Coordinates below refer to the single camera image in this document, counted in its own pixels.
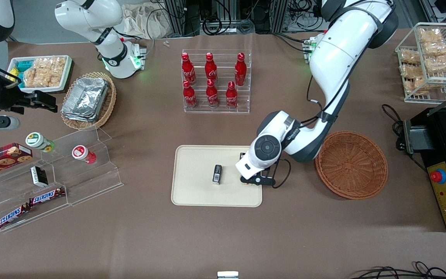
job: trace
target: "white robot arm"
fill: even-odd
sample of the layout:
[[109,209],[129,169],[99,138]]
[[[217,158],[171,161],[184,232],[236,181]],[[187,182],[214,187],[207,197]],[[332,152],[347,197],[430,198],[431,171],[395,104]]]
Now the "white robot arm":
[[141,68],[138,44],[122,42],[113,26],[122,22],[122,7],[116,0],[70,0],[55,7],[55,17],[65,29],[91,41],[103,56],[106,69],[115,78],[128,78]]
[[391,0],[327,0],[322,14],[333,24],[315,39],[312,76],[320,85],[326,106],[310,129],[284,111],[270,113],[257,131],[249,152],[236,164],[245,179],[275,163],[283,151],[298,162],[312,161],[349,92],[348,77],[364,51],[391,38],[398,26]]

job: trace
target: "wicker basket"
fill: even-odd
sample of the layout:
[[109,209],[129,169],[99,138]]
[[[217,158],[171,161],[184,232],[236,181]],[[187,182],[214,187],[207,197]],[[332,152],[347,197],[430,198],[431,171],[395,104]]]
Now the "wicker basket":
[[[96,125],[96,127],[101,127],[102,125],[104,125],[104,123],[106,123],[111,113],[113,112],[113,107],[115,106],[115,101],[117,100],[117,89],[115,88],[115,85],[113,84],[111,78],[108,75],[103,74],[102,72],[91,72],[79,78],[103,78],[104,80],[108,81],[108,91],[106,92],[106,97],[104,99],[103,106],[101,107],[101,111],[99,111],[99,118],[95,122],[77,121],[66,118],[62,113],[62,119],[65,122],[65,124],[67,124],[68,127],[72,127],[74,129],[85,129],[92,125]],[[65,95],[65,98],[63,100],[63,103],[67,101],[67,98],[70,95],[70,91],[76,84],[78,79],[76,79],[73,82],[73,84],[69,87],[67,95]]]
[[375,196],[388,179],[383,152],[363,134],[349,131],[329,134],[315,162],[326,186],[352,200]]

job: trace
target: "white cup with green lid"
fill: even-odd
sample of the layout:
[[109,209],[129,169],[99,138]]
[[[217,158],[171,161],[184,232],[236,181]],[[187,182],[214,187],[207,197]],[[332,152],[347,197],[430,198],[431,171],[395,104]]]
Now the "white cup with green lid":
[[55,148],[55,143],[45,138],[41,133],[32,132],[27,138],[25,138],[25,143],[35,149],[42,150],[43,152],[50,152]]

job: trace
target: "red emergency stop button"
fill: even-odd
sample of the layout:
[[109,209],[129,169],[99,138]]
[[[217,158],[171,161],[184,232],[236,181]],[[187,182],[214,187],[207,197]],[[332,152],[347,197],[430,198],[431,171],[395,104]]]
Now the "red emergency stop button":
[[444,184],[446,182],[446,173],[442,169],[436,169],[430,173],[430,178],[433,182]]

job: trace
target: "cookie box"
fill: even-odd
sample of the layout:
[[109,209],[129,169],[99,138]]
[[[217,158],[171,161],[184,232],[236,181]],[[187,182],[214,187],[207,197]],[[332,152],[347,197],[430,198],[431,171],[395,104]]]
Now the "cookie box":
[[11,143],[0,148],[0,171],[30,160],[32,160],[32,151],[18,143]]

